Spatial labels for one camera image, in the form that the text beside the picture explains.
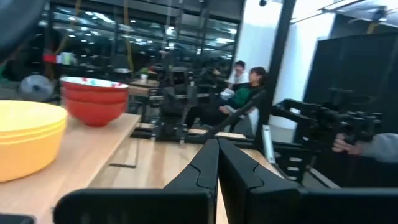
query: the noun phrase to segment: bowl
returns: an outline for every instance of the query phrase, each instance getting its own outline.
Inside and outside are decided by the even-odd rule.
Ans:
[[[83,91],[64,89],[64,97],[90,103],[122,103],[126,102],[129,98],[127,89],[124,91]]]
[[[25,133],[25,134],[13,134],[13,135],[0,136],[0,143],[23,141],[25,139],[37,138],[40,136],[44,136],[46,134],[50,134],[56,130],[65,129],[66,126],[67,126],[67,122],[62,121],[61,123],[57,123],[53,126],[49,126],[47,128],[32,131],[32,132]]]
[[[0,136],[29,134],[66,121],[60,106],[30,101],[0,101]]]
[[[65,106],[73,117],[87,126],[103,127],[120,117],[126,110],[123,103],[90,103],[65,98]]]
[[[0,143],[0,182],[25,177],[55,160],[65,128],[36,138]]]
[[[65,89],[83,91],[126,91],[128,86],[119,82],[96,78],[63,77],[61,82]]]

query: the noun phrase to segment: person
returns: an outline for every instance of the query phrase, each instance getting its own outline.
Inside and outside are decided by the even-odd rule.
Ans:
[[[249,84],[249,74],[244,71],[246,63],[243,61],[237,61],[234,65],[234,73],[228,78],[228,88],[233,91],[237,91],[243,86]]]
[[[248,87],[240,88],[235,95],[223,105],[214,106],[196,106],[190,108],[185,117],[185,124],[190,129],[197,118],[200,118],[201,123],[208,125],[220,124],[231,113],[225,105],[229,105],[234,109],[239,109],[248,103],[257,93],[263,89],[263,84],[266,80],[267,72],[263,67],[252,68],[250,71],[250,85]]]
[[[398,134],[382,133],[371,142],[357,142],[355,145],[344,141],[344,134],[337,134],[333,145],[334,152],[347,152],[351,155],[372,157],[380,162],[398,163]]]

